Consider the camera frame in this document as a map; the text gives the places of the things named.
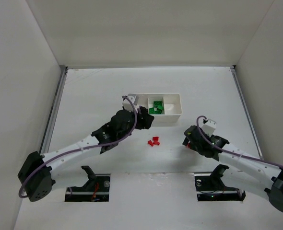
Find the green lego brick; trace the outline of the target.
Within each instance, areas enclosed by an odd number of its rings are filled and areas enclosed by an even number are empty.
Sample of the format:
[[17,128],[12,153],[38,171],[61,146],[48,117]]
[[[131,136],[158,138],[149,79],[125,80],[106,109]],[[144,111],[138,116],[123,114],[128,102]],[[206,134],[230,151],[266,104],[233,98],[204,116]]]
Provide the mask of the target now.
[[149,111],[149,114],[151,114],[151,115],[162,115],[162,114],[164,114],[164,103],[163,103],[163,101],[150,102],[148,111]]

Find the red lego pieces cluster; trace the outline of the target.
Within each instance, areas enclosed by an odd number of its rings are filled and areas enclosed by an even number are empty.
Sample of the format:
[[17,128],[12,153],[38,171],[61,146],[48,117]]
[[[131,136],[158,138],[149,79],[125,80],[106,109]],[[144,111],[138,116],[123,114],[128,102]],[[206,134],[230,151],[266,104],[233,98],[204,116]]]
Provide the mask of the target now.
[[152,138],[152,140],[148,140],[148,145],[150,145],[151,147],[153,146],[159,146],[160,145],[160,142],[159,142],[159,137],[158,136],[155,136]]

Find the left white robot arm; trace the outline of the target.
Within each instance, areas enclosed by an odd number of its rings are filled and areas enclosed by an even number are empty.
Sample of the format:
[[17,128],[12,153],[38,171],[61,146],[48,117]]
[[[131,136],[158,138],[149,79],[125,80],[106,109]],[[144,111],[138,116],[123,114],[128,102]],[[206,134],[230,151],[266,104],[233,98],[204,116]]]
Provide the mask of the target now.
[[21,182],[18,196],[35,202],[54,189],[68,187],[73,178],[64,171],[70,165],[113,149],[133,130],[149,129],[153,121],[154,116],[145,107],[133,111],[121,109],[109,122],[74,144],[50,153],[30,153],[17,175]]

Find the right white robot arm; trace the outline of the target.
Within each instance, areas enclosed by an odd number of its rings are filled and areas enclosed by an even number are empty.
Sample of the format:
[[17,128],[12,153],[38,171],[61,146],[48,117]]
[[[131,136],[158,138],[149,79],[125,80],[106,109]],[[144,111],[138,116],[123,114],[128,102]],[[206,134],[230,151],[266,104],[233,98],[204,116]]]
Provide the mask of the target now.
[[283,165],[252,157],[215,136],[213,127],[190,126],[184,132],[183,145],[219,165],[206,176],[197,178],[196,188],[215,193],[224,189],[250,192],[269,201],[283,213]]

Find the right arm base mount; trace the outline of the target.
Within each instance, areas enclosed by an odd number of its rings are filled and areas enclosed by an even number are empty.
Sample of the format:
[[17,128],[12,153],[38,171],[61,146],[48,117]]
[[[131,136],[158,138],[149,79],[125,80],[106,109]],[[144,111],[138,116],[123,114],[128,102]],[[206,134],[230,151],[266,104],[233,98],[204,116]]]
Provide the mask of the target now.
[[244,190],[228,187],[223,183],[222,178],[226,170],[229,170],[228,166],[219,164],[212,172],[194,174],[199,202],[244,201]]

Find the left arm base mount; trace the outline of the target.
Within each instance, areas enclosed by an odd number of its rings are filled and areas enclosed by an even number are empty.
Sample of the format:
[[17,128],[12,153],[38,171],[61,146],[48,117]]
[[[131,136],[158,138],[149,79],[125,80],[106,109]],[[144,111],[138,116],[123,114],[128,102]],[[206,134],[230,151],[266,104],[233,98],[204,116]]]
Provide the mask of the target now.
[[81,167],[87,174],[82,186],[66,188],[65,202],[108,202],[111,174],[95,174],[89,166]]

